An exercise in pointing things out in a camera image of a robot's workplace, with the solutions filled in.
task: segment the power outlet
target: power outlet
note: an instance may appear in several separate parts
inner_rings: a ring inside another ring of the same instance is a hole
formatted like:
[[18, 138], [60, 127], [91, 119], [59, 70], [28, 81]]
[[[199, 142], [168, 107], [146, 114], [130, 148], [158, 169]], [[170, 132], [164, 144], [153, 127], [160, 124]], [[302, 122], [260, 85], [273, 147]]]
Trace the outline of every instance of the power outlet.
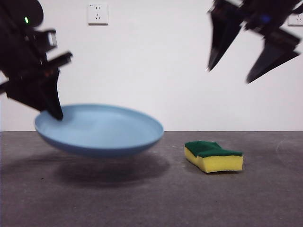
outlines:
[[290, 15], [288, 18], [289, 26], [303, 26], [303, 14]]
[[108, 4], [89, 4], [87, 20], [89, 25], [108, 25]]

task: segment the concrete floor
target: concrete floor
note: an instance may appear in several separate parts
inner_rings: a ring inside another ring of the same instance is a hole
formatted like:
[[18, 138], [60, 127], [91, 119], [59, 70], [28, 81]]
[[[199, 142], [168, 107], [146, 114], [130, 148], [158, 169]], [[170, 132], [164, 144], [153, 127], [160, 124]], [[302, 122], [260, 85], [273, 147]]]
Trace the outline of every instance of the concrete floor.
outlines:
[[[205, 174], [184, 143], [244, 153], [243, 172]], [[303, 132], [166, 132], [122, 159], [72, 156], [36, 132], [1, 133], [1, 227], [300, 227]]]

